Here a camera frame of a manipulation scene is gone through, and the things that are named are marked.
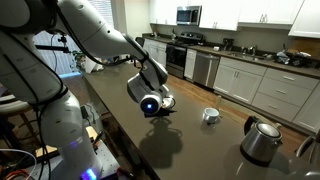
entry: microwave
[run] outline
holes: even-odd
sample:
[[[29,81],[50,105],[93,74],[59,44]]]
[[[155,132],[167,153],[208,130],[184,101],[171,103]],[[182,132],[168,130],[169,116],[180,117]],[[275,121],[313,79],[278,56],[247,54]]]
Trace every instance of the microwave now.
[[[179,6],[177,7],[177,24],[198,26],[200,14],[201,6]]]

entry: window blinds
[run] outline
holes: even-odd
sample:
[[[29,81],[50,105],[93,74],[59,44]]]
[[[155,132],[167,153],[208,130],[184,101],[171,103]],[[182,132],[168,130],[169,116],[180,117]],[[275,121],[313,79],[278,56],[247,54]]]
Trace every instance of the window blinds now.
[[[109,26],[114,27],[113,16],[112,16],[112,7],[111,0],[88,0],[95,9],[103,16],[103,18],[107,21]],[[51,37],[52,35],[47,32],[41,32],[34,36],[33,41],[36,45],[51,45]],[[53,46],[63,46],[61,42],[58,42],[58,38],[60,35],[56,35],[52,39]],[[78,46],[74,43],[74,41],[67,36],[67,46],[70,51],[79,51]],[[55,69],[56,60],[53,54],[53,51],[48,50],[39,50],[40,54],[53,70]],[[55,51],[57,56],[57,67],[56,73],[58,75],[70,74],[77,69],[75,68],[74,57],[71,54],[65,54],[61,51]]]

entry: pot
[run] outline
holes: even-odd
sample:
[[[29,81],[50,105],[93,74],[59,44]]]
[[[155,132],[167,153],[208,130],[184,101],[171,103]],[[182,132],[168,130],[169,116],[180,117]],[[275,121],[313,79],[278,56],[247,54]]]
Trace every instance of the pot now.
[[[244,125],[244,134],[246,136],[240,146],[242,155],[254,164],[268,166],[282,144],[280,131],[250,116]]]

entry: oven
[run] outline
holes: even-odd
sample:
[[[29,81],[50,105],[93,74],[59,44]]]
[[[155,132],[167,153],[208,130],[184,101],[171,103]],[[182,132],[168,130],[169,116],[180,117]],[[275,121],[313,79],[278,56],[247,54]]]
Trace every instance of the oven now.
[[[166,69],[169,74],[183,78],[186,65],[187,47],[167,44]]]

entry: kitchen island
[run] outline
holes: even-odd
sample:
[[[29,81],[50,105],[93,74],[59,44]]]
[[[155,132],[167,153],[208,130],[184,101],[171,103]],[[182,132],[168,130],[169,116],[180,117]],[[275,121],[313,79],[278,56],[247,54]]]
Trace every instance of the kitchen island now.
[[[281,153],[281,147],[269,168],[250,163],[240,153],[240,124],[220,119],[207,126],[202,121],[206,107],[170,86],[177,112],[145,118],[127,93],[127,80],[136,73],[138,69],[123,64],[84,77],[159,179],[292,179],[289,174],[296,170],[306,172],[307,163],[294,152]]]

